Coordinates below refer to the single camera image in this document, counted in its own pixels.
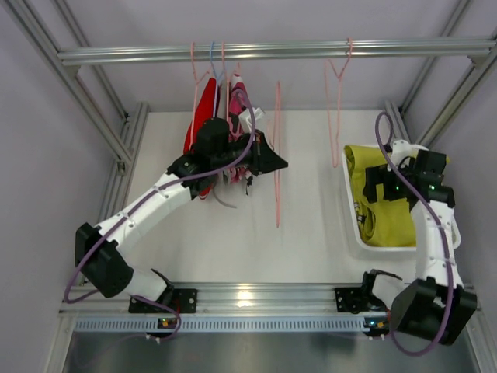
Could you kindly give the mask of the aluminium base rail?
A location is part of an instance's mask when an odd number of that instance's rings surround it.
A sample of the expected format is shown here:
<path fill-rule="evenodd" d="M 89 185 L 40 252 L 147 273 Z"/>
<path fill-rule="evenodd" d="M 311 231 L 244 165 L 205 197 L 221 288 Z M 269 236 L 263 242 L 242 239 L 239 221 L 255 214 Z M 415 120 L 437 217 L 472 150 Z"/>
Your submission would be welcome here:
<path fill-rule="evenodd" d="M 176 288 L 195 288 L 195 316 L 322 316 L 350 315 L 336 301 L 335 288 L 358 284 L 249 284 L 177 283 Z M 62 302 L 59 313 L 68 315 L 123 315 L 129 295 L 104 298 L 100 293 L 74 304 Z"/>

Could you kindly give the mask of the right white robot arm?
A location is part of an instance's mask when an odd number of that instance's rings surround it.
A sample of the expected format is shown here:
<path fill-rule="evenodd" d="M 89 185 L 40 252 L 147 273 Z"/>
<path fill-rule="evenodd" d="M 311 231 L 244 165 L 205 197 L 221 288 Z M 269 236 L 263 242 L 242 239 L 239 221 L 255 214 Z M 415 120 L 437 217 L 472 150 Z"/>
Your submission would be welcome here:
<path fill-rule="evenodd" d="M 443 185 L 446 156 L 418 145 L 393 146 L 386 162 L 366 171 L 370 202 L 404 199 L 415 228 L 415 278 L 407 283 L 383 270 L 363 275 L 363 293 L 389 311 L 390 330 L 450 346 L 478 306 L 465 290 L 454 255 L 454 191 Z"/>

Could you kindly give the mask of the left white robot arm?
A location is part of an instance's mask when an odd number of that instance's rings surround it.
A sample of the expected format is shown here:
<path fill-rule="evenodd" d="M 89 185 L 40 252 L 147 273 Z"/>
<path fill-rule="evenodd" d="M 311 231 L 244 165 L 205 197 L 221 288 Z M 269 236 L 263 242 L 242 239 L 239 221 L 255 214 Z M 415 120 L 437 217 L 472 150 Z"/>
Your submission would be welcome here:
<path fill-rule="evenodd" d="M 228 138 L 228 122 L 210 118 L 196 133 L 191 150 L 177 158 L 142 196 L 105 221 L 81 225 L 75 233 L 75 266 L 105 298 L 121 293 L 165 304 L 172 283 L 156 270 L 142 271 L 127 262 L 159 222 L 212 185 L 224 169 L 242 167 L 253 176 L 288 166 L 257 129 L 238 140 Z"/>

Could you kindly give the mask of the pink camouflage trousers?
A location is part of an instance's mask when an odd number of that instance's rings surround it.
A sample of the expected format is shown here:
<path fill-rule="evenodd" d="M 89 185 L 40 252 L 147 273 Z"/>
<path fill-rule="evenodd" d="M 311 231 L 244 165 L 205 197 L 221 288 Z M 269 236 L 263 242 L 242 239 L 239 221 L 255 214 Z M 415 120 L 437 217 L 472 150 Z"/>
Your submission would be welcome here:
<path fill-rule="evenodd" d="M 238 139 L 245 133 L 245 130 L 240 124 L 239 115 L 246 109 L 246 104 L 240 92 L 246 91 L 245 84 L 239 73 L 234 72 L 230 79 L 230 91 L 228 100 L 228 124 L 229 124 L 229 140 L 237 142 Z M 252 185 L 253 176 L 249 170 L 244 167 L 230 168 L 224 172 L 224 181 L 228 184 L 245 182 L 245 194 L 249 195 L 249 187 Z"/>

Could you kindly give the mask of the red trousers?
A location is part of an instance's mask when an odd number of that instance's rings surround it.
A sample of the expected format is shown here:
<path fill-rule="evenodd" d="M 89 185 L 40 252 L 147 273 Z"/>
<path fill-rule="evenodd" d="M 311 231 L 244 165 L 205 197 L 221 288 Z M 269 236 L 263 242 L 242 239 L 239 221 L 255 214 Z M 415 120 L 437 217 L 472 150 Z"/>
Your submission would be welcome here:
<path fill-rule="evenodd" d="M 190 123 L 183 145 L 183 153 L 186 154 L 196 143 L 198 131 L 205 122 L 217 116 L 219 104 L 218 84 L 215 78 L 209 78 L 200 99 L 196 100 L 197 105 L 193 115 L 193 122 Z"/>

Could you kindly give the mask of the white plastic basket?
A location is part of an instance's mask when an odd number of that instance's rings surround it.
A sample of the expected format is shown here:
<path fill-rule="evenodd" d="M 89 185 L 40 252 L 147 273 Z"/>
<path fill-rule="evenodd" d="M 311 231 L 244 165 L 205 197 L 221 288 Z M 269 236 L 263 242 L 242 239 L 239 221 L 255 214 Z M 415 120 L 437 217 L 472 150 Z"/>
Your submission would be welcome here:
<path fill-rule="evenodd" d="M 425 200 L 421 204 L 417 204 L 412 211 L 412 218 L 415 223 L 416 246 L 382 248 L 365 245 L 358 232 L 343 152 L 342 169 L 344 175 L 341 193 L 345 227 L 349 252 L 353 256 L 362 260 L 400 261 L 415 259 L 428 264 L 433 264 L 436 261 L 447 265 L 455 263 L 454 250 L 461 244 L 461 234 L 459 233 L 457 222 L 454 218 L 449 228 L 443 227 L 437 213 Z"/>

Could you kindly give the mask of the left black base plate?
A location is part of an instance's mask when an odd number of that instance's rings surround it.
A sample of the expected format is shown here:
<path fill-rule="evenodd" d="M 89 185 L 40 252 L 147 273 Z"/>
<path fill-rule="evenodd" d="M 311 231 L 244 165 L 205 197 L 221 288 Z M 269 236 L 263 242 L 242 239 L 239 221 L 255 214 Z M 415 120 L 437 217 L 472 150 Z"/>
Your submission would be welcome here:
<path fill-rule="evenodd" d="M 193 314 L 196 312 L 197 295 L 198 290 L 195 288 L 175 288 L 169 297 L 167 306 L 180 314 Z M 128 312 L 132 314 L 151 314 L 165 313 L 165 310 L 156 305 L 131 298 Z"/>

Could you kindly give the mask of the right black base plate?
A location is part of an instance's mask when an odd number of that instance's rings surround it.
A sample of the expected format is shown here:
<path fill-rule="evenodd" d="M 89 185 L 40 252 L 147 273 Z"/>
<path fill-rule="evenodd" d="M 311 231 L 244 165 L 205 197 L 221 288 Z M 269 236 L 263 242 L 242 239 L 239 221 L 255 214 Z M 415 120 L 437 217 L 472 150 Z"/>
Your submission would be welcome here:
<path fill-rule="evenodd" d="M 375 305 L 372 298 L 365 295 L 360 288 L 336 288 L 334 292 L 338 312 L 359 314 L 361 312 L 377 311 L 381 308 L 379 305 Z"/>

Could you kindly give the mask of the pink hanger of lime trousers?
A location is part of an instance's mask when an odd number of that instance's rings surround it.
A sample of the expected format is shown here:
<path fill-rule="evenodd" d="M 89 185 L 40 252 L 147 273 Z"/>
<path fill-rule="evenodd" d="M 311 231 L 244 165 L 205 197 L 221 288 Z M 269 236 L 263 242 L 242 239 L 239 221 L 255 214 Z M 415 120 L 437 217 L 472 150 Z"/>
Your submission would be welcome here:
<path fill-rule="evenodd" d="M 281 111 L 281 88 L 280 81 L 276 82 L 275 106 L 273 111 L 273 122 L 270 137 L 270 145 L 275 152 L 280 150 L 280 111 Z M 280 171 L 274 172 L 274 192 L 275 192 L 275 213 L 276 227 L 280 227 Z"/>

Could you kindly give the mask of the blue hanger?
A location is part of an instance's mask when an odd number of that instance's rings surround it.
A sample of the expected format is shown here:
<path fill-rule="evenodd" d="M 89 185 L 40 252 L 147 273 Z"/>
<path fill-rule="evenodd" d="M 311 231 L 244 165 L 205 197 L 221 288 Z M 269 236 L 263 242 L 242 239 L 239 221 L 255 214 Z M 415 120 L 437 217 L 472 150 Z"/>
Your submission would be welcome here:
<path fill-rule="evenodd" d="M 218 109 L 221 101 L 221 83 L 224 81 L 224 76 L 223 76 L 223 68 L 220 73 L 217 73 L 217 70 L 214 65 L 214 46 L 216 42 L 212 41 L 210 44 L 210 50 L 209 50 L 209 58 L 210 58 L 210 67 L 212 70 L 212 73 L 214 75 L 214 79 L 216 82 L 215 86 L 215 91 L 214 91 L 214 104 L 213 104 L 213 113 L 212 117 L 216 117 L 218 114 Z"/>

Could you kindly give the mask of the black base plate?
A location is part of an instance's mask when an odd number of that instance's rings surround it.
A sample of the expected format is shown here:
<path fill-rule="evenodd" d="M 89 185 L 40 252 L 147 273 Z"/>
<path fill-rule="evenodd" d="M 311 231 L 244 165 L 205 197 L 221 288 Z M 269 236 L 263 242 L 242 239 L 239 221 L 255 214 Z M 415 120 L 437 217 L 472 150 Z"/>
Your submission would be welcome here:
<path fill-rule="evenodd" d="M 365 295 L 360 288 L 336 288 L 334 292 L 338 312 L 359 314 L 361 312 L 377 311 L 381 308 L 379 305 L 375 305 L 372 298 Z"/>
<path fill-rule="evenodd" d="M 196 312 L 197 295 L 198 290 L 195 288 L 175 288 L 169 297 L 167 306 L 180 314 L 193 314 Z M 165 310 L 156 305 L 131 298 L 128 312 L 132 314 L 151 314 L 165 313 Z"/>

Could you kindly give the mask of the aluminium hanging rail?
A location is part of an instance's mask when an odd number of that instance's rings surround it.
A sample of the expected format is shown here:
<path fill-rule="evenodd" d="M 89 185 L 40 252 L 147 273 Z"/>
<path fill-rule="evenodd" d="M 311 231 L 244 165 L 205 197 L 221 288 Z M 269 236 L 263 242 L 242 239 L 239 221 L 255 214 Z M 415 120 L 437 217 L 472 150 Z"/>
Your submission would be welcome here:
<path fill-rule="evenodd" d="M 417 58 L 487 56 L 496 46 L 492 38 L 434 37 L 404 40 L 353 41 L 352 58 Z M 225 44 L 227 61 L 346 58 L 346 41 L 296 41 Z M 57 53 L 65 66 L 210 61 L 210 44 L 154 47 L 78 47 Z M 214 46 L 214 60 L 221 59 L 221 45 Z"/>

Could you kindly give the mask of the lime green trousers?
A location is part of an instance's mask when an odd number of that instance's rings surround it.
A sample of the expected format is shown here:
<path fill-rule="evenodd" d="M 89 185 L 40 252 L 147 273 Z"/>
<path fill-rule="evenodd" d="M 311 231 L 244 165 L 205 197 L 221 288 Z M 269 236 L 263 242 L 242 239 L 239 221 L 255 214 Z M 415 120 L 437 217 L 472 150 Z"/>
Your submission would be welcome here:
<path fill-rule="evenodd" d="M 449 228 L 453 222 L 454 190 L 443 185 L 448 159 L 443 153 L 419 150 L 416 157 L 405 157 L 398 169 L 390 160 L 391 152 L 389 145 L 384 149 L 347 145 L 343 150 L 358 232 L 367 246 L 414 247 L 412 211 L 423 200 L 437 213 L 443 227 Z M 383 164 L 396 175 L 396 200 L 384 200 L 383 187 L 379 186 L 378 202 L 369 202 L 363 195 L 365 168 Z"/>

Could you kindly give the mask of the pink hanger of camouflage trousers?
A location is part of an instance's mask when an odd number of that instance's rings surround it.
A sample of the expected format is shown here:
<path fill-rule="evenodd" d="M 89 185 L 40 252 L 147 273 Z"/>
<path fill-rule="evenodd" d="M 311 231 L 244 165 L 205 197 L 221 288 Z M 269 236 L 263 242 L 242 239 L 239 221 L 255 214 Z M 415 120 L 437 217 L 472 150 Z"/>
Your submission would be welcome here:
<path fill-rule="evenodd" d="M 225 87 L 225 94 L 224 94 L 224 116 L 225 120 L 229 121 L 229 102 L 230 102 L 230 85 L 231 85 L 231 79 L 228 77 L 228 66 L 226 63 L 226 57 L 225 57 L 225 42 L 223 41 L 221 43 L 221 62 L 222 62 L 222 68 L 223 68 L 223 76 L 224 76 L 224 87 Z"/>

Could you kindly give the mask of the right aluminium frame post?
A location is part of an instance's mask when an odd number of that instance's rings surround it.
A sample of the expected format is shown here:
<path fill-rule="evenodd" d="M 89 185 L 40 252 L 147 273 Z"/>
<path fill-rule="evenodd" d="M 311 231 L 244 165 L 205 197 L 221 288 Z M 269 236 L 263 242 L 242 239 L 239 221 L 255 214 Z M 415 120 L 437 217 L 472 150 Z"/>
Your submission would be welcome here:
<path fill-rule="evenodd" d="M 496 2 L 456 1 L 437 35 L 496 42 Z M 482 55 L 428 57 L 403 101 L 385 102 L 396 137 L 428 147 L 434 145 L 495 70 L 495 44 Z"/>

